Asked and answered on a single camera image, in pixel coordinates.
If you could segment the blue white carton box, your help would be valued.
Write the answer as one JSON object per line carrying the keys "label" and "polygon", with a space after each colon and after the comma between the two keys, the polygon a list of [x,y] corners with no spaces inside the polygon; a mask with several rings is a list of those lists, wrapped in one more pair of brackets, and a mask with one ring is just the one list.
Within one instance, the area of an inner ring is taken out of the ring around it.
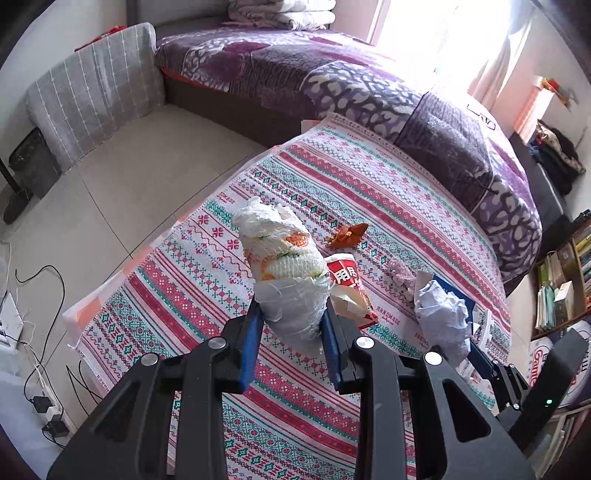
{"label": "blue white carton box", "polygon": [[438,275],[434,275],[433,279],[438,282],[438,284],[443,288],[446,293],[453,293],[458,299],[463,300],[465,302],[468,316],[467,316],[467,324],[470,326],[471,334],[475,335],[481,328],[481,323],[476,317],[476,307],[477,303],[471,297],[466,295],[463,291],[459,290],[442,277]]}

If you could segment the white paper ball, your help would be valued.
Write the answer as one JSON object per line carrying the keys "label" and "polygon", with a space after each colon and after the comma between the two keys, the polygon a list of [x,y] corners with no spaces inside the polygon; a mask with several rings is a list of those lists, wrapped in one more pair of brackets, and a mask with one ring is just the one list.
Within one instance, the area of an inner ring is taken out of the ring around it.
{"label": "white paper ball", "polygon": [[439,347],[448,362],[457,368],[470,353],[471,329],[466,302],[446,292],[433,274],[418,272],[414,292],[415,315],[423,336]]}

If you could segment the printed plastic bag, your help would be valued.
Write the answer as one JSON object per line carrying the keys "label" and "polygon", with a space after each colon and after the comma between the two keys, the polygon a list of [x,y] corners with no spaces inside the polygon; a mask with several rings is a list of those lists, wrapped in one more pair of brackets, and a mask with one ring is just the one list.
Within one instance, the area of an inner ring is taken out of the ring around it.
{"label": "printed plastic bag", "polygon": [[311,342],[332,288],[328,265],[290,207],[252,197],[231,219],[254,279],[254,299],[283,341]]}

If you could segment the wooden bookshelf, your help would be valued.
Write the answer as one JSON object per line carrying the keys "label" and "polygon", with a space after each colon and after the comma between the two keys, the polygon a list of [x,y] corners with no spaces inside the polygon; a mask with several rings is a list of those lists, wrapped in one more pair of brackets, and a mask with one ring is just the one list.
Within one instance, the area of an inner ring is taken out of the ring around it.
{"label": "wooden bookshelf", "polygon": [[566,240],[535,265],[537,306],[532,338],[570,327],[590,314],[590,210],[574,221]]}

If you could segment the pink crumpled tissue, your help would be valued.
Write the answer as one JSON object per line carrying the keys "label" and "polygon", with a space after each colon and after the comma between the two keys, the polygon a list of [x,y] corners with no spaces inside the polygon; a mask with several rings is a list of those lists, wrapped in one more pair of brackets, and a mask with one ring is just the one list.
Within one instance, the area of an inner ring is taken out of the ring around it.
{"label": "pink crumpled tissue", "polygon": [[394,281],[394,285],[402,290],[405,299],[414,302],[416,274],[399,258],[391,259],[387,270]]}

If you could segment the red white paper box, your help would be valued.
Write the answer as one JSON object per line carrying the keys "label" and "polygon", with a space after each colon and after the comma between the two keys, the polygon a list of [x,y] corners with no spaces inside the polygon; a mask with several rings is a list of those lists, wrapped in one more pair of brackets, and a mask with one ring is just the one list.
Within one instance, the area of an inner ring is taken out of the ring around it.
{"label": "red white paper box", "polygon": [[361,273],[352,254],[337,253],[325,257],[332,279],[331,300],[335,313],[352,319],[359,329],[378,323],[369,295],[363,286]]}

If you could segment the black bench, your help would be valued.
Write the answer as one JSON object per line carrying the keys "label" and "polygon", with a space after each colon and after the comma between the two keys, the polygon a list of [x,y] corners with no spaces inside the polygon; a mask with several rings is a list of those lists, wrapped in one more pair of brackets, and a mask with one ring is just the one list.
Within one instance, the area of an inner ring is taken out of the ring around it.
{"label": "black bench", "polygon": [[514,132],[509,141],[525,169],[530,190],[542,222],[542,241],[538,258],[564,244],[572,232],[573,217],[564,197],[554,186],[549,173],[537,161],[534,148]]}

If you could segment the brown dried peel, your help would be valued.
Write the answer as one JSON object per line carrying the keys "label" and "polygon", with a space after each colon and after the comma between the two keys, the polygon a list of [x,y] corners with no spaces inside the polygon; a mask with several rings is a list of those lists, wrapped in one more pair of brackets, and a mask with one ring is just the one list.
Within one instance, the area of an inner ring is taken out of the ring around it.
{"label": "brown dried peel", "polygon": [[367,223],[342,226],[328,240],[328,246],[331,249],[346,249],[356,247],[363,240],[363,235],[368,230]]}

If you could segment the striped patterned table cloth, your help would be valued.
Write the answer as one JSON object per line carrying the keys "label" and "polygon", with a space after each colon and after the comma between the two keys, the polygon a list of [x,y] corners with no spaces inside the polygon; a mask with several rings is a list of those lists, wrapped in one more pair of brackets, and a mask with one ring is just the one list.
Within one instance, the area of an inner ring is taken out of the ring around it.
{"label": "striped patterned table cloth", "polygon": [[[318,249],[342,226],[365,223],[353,250],[378,317],[370,337],[407,357],[428,347],[390,268],[432,272],[489,311],[488,354],[505,361],[511,321],[493,247],[471,214],[422,166],[376,135],[332,118],[245,166],[126,268],[78,317],[77,353],[110,390],[143,353],[172,357],[242,315],[252,273],[230,222],[252,197],[290,207]],[[263,333],[256,378],[223,401],[232,479],[349,479],[359,399],[341,396],[327,366]]]}

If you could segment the folded clothes pile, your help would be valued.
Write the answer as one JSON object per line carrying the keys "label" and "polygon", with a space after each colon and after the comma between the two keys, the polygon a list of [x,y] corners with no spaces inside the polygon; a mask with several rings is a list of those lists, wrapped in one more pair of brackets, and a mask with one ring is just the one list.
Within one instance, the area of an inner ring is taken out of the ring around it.
{"label": "folded clothes pile", "polygon": [[570,194],[575,181],[586,173],[574,144],[560,130],[542,120],[537,121],[529,148],[562,196]]}

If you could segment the black box on floor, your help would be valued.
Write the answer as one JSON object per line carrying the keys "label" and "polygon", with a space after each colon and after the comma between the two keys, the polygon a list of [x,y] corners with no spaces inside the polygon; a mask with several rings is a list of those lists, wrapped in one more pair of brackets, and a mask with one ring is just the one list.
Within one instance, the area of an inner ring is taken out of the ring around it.
{"label": "black box on floor", "polygon": [[42,199],[61,176],[61,168],[40,129],[34,127],[8,158],[1,175],[11,189],[3,220],[13,224],[34,197]]}

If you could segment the pink curtain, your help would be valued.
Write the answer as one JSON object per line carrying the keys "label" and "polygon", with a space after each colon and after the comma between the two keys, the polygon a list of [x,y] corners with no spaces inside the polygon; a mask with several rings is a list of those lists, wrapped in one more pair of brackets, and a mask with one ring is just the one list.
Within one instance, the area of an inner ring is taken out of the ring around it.
{"label": "pink curtain", "polygon": [[525,48],[535,7],[532,1],[511,1],[509,26],[470,84],[468,93],[491,111]]}

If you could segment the grey checked covered chair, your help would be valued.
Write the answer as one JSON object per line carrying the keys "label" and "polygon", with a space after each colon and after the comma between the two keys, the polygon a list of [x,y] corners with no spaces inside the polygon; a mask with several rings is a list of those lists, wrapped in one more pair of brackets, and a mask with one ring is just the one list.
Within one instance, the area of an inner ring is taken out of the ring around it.
{"label": "grey checked covered chair", "polygon": [[74,52],[30,85],[26,103],[62,171],[164,104],[156,32],[140,23]]}

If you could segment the grey bed headboard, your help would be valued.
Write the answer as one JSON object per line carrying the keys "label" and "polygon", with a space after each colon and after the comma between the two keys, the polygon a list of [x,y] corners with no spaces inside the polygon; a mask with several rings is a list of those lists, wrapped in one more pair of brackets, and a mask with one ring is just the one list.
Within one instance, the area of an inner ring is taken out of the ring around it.
{"label": "grey bed headboard", "polygon": [[153,26],[212,17],[228,11],[226,0],[126,0],[129,25],[148,22]]}

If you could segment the folded white quilt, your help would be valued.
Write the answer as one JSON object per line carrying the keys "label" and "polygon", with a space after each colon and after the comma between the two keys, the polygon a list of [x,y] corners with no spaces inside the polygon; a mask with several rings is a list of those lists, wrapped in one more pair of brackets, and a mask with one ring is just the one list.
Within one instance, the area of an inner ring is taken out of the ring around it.
{"label": "folded white quilt", "polygon": [[284,30],[323,30],[335,22],[335,0],[229,1],[231,24]]}

